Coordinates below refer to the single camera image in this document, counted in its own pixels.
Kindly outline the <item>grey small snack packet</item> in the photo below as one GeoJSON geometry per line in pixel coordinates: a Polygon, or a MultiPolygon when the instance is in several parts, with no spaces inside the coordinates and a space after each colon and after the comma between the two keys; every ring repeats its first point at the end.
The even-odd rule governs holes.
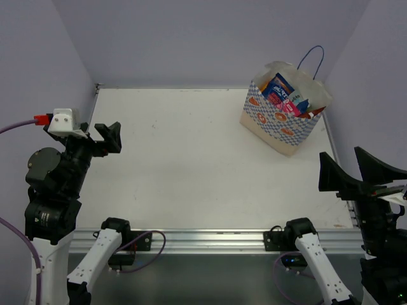
{"type": "Polygon", "coordinates": [[[310,107],[308,99],[303,98],[301,93],[298,91],[292,92],[289,96],[289,99],[301,112],[305,112],[310,107]]]}

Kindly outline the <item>pink candy packet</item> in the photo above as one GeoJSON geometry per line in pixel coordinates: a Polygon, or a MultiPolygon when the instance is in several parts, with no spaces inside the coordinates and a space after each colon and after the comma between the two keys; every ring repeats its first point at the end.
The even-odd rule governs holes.
{"type": "Polygon", "coordinates": [[[290,116],[294,116],[294,117],[297,117],[298,115],[301,114],[301,112],[298,110],[298,108],[289,99],[285,99],[283,101],[282,110],[284,112],[288,113],[290,116]]]}

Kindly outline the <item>blue Burts chips bag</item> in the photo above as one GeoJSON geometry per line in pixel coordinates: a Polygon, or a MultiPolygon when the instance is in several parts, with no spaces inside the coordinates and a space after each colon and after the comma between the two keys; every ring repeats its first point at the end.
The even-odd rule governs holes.
{"type": "Polygon", "coordinates": [[[261,92],[266,99],[275,95],[279,100],[284,101],[294,92],[294,88],[280,73],[276,73],[266,86],[261,89],[261,92]]]}

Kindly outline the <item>red chips bag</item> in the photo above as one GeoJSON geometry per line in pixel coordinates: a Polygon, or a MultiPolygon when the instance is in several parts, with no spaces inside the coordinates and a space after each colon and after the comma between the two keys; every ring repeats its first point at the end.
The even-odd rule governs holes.
{"type": "Polygon", "coordinates": [[[316,115],[318,115],[319,113],[321,113],[323,110],[325,109],[325,107],[321,107],[312,111],[308,111],[308,112],[304,112],[303,114],[299,115],[299,118],[303,118],[303,119],[312,119],[314,118],[316,115]]]}

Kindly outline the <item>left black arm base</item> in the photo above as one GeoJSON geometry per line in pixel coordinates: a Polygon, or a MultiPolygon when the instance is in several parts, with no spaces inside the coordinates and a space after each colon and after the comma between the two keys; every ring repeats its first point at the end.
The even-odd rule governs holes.
{"type": "Polygon", "coordinates": [[[149,252],[151,250],[152,232],[145,234],[136,242],[124,249],[124,254],[113,254],[108,260],[108,266],[112,269],[122,270],[125,266],[131,266],[135,262],[137,251],[149,252]]]}

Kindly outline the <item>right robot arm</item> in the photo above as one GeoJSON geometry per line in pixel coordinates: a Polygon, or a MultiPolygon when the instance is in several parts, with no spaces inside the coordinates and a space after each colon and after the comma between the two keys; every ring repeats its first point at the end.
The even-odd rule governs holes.
{"type": "MultiPolygon", "coordinates": [[[[406,179],[406,171],[355,147],[361,180],[347,174],[326,152],[319,154],[319,191],[334,191],[343,201],[354,204],[365,256],[360,260],[363,304],[406,304],[406,230],[397,228],[398,213],[390,207],[389,197],[406,187],[391,187],[406,179]]],[[[357,304],[321,248],[319,235],[308,218],[287,222],[283,231],[286,247],[298,250],[306,260],[322,293],[325,304],[357,304]]]]}

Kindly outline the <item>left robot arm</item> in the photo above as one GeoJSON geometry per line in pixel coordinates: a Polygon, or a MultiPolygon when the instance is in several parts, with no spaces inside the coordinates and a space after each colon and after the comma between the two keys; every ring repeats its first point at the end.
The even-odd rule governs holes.
{"type": "Polygon", "coordinates": [[[121,151],[121,125],[96,124],[102,140],[86,131],[87,123],[65,135],[52,135],[64,151],[46,147],[28,161],[25,177],[29,204],[25,210],[25,237],[34,247],[33,279],[36,304],[90,304],[92,289],[103,267],[117,249],[130,246],[130,223],[110,217],[84,259],[70,273],[69,249],[81,208],[79,194],[93,158],[121,151]]]}

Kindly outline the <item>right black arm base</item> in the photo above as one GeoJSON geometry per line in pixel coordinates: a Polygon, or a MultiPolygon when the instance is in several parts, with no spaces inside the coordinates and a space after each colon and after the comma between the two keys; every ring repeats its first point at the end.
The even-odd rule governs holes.
{"type": "Polygon", "coordinates": [[[308,264],[300,254],[293,242],[286,238],[285,231],[281,226],[273,226],[263,232],[263,243],[267,252],[280,252],[284,254],[280,263],[289,269],[305,269],[308,264]]]}

